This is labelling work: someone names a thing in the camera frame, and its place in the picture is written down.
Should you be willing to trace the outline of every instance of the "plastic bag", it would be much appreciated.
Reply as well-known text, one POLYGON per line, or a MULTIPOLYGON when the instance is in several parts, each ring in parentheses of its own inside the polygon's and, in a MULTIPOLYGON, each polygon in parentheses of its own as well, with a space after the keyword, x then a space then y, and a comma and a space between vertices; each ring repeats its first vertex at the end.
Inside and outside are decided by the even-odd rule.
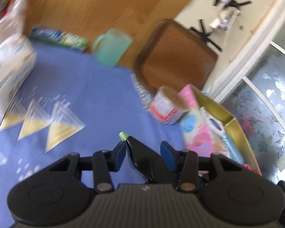
POLYGON ((13 34, 23 34, 27 0, 15 0, 11 10, 0 19, 0 44, 13 34))

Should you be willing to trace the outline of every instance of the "gold tray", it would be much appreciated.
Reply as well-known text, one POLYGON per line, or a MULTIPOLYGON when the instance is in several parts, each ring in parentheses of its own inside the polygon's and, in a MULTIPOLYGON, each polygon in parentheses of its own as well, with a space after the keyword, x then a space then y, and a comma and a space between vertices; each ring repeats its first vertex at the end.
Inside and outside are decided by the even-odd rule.
POLYGON ((255 173, 262 175, 254 152, 251 149, 238 120, 220 104, 201 93, 199 89, 194 86, 192 86, 192 89, 200 107, 205 107, 212 116, 223 123, 225 130, 234 141, 239 152, 242 154, 245 163, 249 164, 255 173))

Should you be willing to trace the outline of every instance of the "pink package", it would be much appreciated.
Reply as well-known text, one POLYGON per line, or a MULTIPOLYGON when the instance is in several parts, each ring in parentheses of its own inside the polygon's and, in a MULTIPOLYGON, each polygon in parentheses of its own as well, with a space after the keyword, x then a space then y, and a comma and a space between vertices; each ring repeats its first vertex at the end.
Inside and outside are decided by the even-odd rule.
POLYGON ((201 157, 210 157, 215 152, 215 143, 211 137, 211 132, 199 111, 199 104, 194 96, 192 85, 185 86, 180 92, 180 96, 189 106, 189 112, 181 119, 181 128, 185 141, 185 147, 195 151, 201 157))

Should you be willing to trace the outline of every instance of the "yellow triangle pattern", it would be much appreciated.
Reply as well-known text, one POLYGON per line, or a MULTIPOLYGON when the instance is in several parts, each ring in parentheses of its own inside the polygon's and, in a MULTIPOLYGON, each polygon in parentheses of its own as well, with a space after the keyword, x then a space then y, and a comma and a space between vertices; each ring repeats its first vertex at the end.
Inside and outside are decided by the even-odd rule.
POLYGON ((15 114, 6 114, 0 124, 0 131, 15 126, 24 121, 24 116, 15 114))
POLYGON ((66 123, 60 124, 53 122, 49 128, 46 142, 46 152, 52 150, 59 143, 82 130, 85 126, 73 126, 66 123))
POLYGON ((0 131, 24 121, 26 110, 17 97, 14 97, 0 124, 0 131))
POLYGON ((32 99, 25 115, 25 120, 22 124, 18 140, 21 140, 35 132, 44 129, 51 124, 51 117, 39 105, 37 101, 32 99))
POLYGON ((34 118, 28 118, 24 120, 24 123, 21 127, 21 131, 18 136, 18 140, 21 140, 29 135, 38 132, 51 124, 51 121, 41 121, 34 118))

